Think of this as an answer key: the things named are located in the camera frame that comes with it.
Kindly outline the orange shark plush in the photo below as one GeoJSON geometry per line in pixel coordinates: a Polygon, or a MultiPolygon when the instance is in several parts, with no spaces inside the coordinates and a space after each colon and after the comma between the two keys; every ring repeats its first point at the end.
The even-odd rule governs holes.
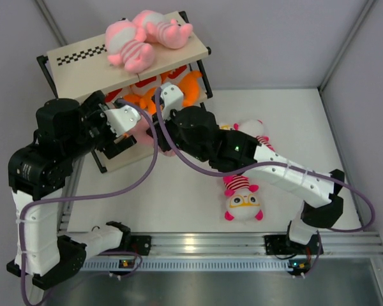
{"type": "Polygon", "coordinates": [[[122,87],[111,91],[105,95],[105,103],[113,103],[116,99],[121,99],[128,94],[128,88],[122,87]]]}
{"type": "Polygon", "coordinates": [[[154,93],[161,84],[161,75],[156,75],[130,85],[132,93],[138,97],[137,103],[139,106],[147,110],[151,115],[156,112],[156,105],[153,101],[154,93]]]}
{"type": "Polygon", "coordinates": [[[166,71],[161,75],[163,83],[170,82],[176,85],[183,93],[183,106],[194,105],[200,97],[199,78],[202,78],[202,73],[197,70],[191,70],[186,64],[176,69],[166,71]]]}

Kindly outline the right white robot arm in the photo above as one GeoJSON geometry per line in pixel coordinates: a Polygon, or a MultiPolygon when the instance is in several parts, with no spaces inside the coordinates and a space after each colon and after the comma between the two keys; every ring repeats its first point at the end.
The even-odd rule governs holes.
{"type": "Polygon", "coordinates": [[[188,154],[210,166],[203,173],[223,178],[228,198],[226,219],[234,221],[248,212],[261,218],[262,212],[253,199],[258,187],[250,182],[252,179],[301,198],[301,209],[290,221],[285,237],[290,252],[307,248],[317,230],[331,228],[342,216],[343,199],[338,194],[344,173],[338,169],[315,173],[279,155],[262,121],[252,119],[221,126],[213,113],[198,106],[160,110],[153,119],[162,151],[172,150],[179,157],[188,154]]]}

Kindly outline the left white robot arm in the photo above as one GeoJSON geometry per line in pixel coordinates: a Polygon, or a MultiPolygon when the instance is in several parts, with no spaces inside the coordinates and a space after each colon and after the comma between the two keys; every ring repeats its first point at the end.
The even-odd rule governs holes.
{"type": "Polygon", "coordinates": [[[74,162],[91,151],[114,157],[124,150],[117,139],[141,116],[130,106],[110,108],[101,91],[85,101],[57,98],[36,111],[33,142],[16,151],[8,163],[8,180],[17,211],[18,244],[7,270],[33,278],[43,290],[76,275],[84,262],[105,251],[126,254],[129,227],[110,221],[88,233],[58,235],[59,199],[74,162]]]}

